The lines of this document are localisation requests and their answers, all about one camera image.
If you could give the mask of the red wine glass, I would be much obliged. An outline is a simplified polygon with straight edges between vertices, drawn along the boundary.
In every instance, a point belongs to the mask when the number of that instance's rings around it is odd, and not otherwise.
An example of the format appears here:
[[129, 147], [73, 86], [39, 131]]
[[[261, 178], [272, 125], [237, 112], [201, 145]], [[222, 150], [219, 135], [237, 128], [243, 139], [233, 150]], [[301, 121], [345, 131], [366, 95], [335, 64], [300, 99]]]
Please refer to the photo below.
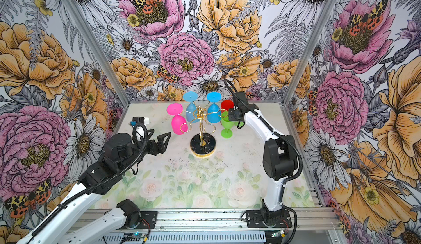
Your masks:
[[228, 112], [234, 108], [234, 102], [232, 100], [224, 100], [221, 102], [220, 108], [222, 112]]

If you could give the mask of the pink wine glass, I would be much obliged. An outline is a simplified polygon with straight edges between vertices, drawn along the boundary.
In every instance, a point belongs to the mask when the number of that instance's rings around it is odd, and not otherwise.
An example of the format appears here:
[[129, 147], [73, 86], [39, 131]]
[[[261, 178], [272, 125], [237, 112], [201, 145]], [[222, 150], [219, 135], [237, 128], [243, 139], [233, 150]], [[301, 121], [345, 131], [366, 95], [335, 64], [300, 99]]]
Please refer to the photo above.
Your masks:
[[177, 135], [183, 135], [189, 130], [187, 121], [182, 116], [183, 111], [184, 108], [179, 103], [172, 103], [167, 107], [167, 113], [173, 116], [171, 122], [172, 130]]

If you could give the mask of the green wine glass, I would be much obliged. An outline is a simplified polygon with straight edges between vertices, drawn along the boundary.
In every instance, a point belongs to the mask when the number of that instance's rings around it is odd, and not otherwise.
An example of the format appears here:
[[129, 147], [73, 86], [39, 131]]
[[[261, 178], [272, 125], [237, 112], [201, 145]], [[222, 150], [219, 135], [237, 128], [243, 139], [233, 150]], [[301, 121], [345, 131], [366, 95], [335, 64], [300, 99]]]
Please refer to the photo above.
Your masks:
[[229, 139], [232, 137], [232, 127], [234, 126], [235, 122], [229, 120], [229, 112], [224, 111], [221, 114], [221, 121], [220, 121], [223, 130], [221, 131], [221, 136], [225, 139]]

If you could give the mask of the blue wine glass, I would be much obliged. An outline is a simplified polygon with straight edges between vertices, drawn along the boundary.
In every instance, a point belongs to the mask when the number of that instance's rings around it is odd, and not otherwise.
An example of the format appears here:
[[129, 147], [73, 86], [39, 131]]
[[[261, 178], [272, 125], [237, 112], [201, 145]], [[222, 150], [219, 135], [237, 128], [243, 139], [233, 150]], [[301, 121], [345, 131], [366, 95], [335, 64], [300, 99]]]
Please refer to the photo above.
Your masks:
[[195, 101], [198, 99], [198, 94], [194, 91], [188, 91], [183, 95], [183, 99], [189, 103], [186, 108], [186, 120], [188, 123], [198, 122], [197, 106]]
[[207, 94], [207, 100], [210, 102], [207, 109], [207, 121], [209, 123], [215, 124], [220, 121], [221, 112], [217, 103], [220, 102], [221, 99], [222, 95], [219, 92], [213, 91]]

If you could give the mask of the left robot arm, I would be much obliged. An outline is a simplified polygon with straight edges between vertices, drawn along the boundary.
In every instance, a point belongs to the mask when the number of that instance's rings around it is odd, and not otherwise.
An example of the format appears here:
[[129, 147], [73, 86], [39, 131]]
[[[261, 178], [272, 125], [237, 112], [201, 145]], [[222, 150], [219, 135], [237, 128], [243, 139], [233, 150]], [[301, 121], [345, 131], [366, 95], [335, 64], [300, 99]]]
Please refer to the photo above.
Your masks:
[[152, 139], [153, 129], [147, 129], [144, 119], [132, 122], [132, 133], [117, 133], [104, 144], [98, 161], [78, 178], [69, 194], [28, 235], [21, 244], [56, 244], [78, 219], [102, 196], [138, 165], [144, 156], [163, 154], [172, 136], [170, 132]]

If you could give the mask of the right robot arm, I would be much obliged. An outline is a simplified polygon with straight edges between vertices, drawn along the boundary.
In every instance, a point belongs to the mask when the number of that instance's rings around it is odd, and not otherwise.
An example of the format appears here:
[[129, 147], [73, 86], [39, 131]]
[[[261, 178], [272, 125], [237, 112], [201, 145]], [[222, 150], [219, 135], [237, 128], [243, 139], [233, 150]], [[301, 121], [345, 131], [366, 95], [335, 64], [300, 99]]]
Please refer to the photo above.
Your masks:
[[291, 135], [282, 134], [270, 124], [259, 107], [250, 104], [245, 92], [237, 90], [230, 80], [225, 79], [224, 84], [234, 102], [234, 108], [228, 113], [229, 120], [250, 127], [264, 142], [263, 168], [269, 183], [260, 212], [246, 213], [251, 223], [249, 227], [259, 222], [267, 226], [291, 227], [292, 209], [284, 204], [283, 196], [287, 183], [297, 179], [303, 170], [303, 159], [295, 139]]

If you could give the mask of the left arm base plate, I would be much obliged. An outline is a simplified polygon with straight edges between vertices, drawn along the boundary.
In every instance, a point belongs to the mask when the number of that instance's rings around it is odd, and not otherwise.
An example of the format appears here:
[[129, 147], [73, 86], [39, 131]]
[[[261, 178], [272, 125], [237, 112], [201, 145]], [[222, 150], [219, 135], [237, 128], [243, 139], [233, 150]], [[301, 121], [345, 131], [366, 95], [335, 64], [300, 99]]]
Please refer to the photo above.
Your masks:
[[155, 229], [157, 211], [139, 211], [127, 217], [125, 227], [127, 229]]

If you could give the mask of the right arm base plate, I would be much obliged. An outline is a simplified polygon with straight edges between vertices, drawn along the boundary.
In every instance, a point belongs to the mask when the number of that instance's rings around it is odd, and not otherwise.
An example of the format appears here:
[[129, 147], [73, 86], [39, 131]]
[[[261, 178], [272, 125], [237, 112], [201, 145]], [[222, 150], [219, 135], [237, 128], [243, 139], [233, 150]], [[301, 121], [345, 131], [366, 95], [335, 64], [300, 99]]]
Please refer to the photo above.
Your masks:
[[278, 211], [247, 210], [245, 222], [248, 228], [291, 228], [292, 220], [286, 209]]

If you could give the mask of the aluminium front rail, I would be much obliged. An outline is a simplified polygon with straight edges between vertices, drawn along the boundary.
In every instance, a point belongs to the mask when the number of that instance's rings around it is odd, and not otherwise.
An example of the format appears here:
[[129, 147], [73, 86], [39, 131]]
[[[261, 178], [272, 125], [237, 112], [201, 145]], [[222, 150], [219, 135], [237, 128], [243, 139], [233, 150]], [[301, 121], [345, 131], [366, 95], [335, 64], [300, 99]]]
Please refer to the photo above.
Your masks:
[[[294, 208], [297, 213], [297, 230], [339, 230], [340, 223], [331, 208]], [[172, 231], [249, 231], [249, 230], [280, 230], [286, 229], [283, 219], [278, 224], [282, 226], [272, 226], [268, 228], [261, 223], [258, 228], [249, 228], [251, 219], [244, 214], [244, 210], [235, 209], [160, 209], [156, 210], [155, 219], [149, 219], [148, 223], [153, 233]], [[72, 233], [87, 226], [94, 220], [101, 218], [106, 210], [88, 210], [77, 222], [71, 226], [67, 233]], [[141, 223], [135, 229], [119, 227], [107, 231], [110, 232], [146, 232], [148, 227]]]

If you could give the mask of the left aluminium corner post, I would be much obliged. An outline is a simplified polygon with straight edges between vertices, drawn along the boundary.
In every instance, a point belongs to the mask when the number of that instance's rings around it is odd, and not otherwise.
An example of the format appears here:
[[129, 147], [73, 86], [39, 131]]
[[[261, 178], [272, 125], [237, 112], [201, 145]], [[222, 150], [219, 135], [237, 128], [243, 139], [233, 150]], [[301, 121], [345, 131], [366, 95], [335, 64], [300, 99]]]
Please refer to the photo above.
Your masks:
[[97, 62], [102, 67], [107, 79], [110, 81], [113, 89], [115, 90], [117, 96], [122, 102], [122, 106], [127, 109], [130, 106], [130, 101], [126, 95], [124, 89], [119, 83], [114, 71], [111, 68], [110, 63], [108, 62], [102, 48], [100, 47], [93, 31], [91, 30], [89, 23], [84, 17], [82, 10], [77, 5], [75, 0], [61, 0], [64, 7], [68, 10], [71, 19], [78, 25], [78, 29], [86, 40], [90, 50], [93, 52]]

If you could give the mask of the aluminium corner post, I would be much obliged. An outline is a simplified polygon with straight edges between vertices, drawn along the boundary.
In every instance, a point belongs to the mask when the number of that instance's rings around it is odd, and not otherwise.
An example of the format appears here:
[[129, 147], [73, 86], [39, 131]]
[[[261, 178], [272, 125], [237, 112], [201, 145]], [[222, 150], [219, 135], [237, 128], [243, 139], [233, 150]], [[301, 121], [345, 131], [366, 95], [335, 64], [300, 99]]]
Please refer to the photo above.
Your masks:
[[318, 38], [322, 33], [323, 28], [326, 25], [326, 22], [328, 18], [330, 17], [330, 14], [335, 8], [335, 4], [338, 0], [325, 0], [324, 5], [322, 7], [321, 13], [318, 17], [318, 19], [315, 21], [314, 27], [311, 31], [310, 37], [307, 41], [307, 44], [304, 48], [304, 51], [299, 59], [299, 63], [297, 65], [297, 69], [295, 74], [293, 75], [291, 82], [287, 88], [286, 94], [284, 96], [284, 99], [282, 100], [282, 105], [287, 106], [289, 101], [292, 98], [292, 95], [295, 93], [295, 90], [298, 86], [299, 80], [301, 76], [304, 74], [305, 68], [308, 64], [308, 61], [310, 59], [310, 56], [312, 54], [312, 51], [314, 47], [317, 44]]
[[93, 52], [97, 62], [102, 67], [107, 79], [110, 81], [113, 89], [115, 90], [117, 96], [122, 102], [122, 106], [127, 109], [130, 106], [130, 101], [126, 95], [124, 89], [119, 83], [114, 71], [111, 68], [110, 63], [108, 62], [102, 48], [100, 47], [93, 31], [91, 30], [89, 23], [84, 17], [82, 10], [77, 5], [75, 0], [61, 0], [64, 7], [68, 10], [71, 19], [78, 25], [78, 29], [86, 40], [90, 50]]

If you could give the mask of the right aluminium corner post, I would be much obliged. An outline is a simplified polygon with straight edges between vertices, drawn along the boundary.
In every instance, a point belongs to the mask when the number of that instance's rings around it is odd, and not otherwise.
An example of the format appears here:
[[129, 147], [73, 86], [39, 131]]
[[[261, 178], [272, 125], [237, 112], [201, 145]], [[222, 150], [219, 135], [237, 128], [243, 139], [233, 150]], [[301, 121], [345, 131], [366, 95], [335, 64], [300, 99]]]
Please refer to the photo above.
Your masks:
[[304, 74], [305, 68], [308, 64], [308, 61], [310, 59], [310, 56], [312, 54], [312, 51], [314, 47], [317, 44], [318, 38], [322, 33], [323, 28], [326, 25], [326, 22], [328, 18], [330, 17], [330, 14], [335, 8], [335, 4], [338, 0], [325, 0], [324, 5], [322, 7], [321, 13], [318, 17], [318, 19], [315, 21], [314, 27], [311, 31], [310, 37], [307, 41], [307, 44], [304, 48], [304, 51], [299, 59], [299, 63], [297, 65], [297, 69], [295, 74], [293, 75], [291, 82], [287, 88], [286, 94], [284, 96], [284, 99], [282, 100], [282, 105], [287, 106], [289, 101], [292, 98], [292, 95], [295, 93], [295, 90], [298, 86], [299, 80], [301, 76]]

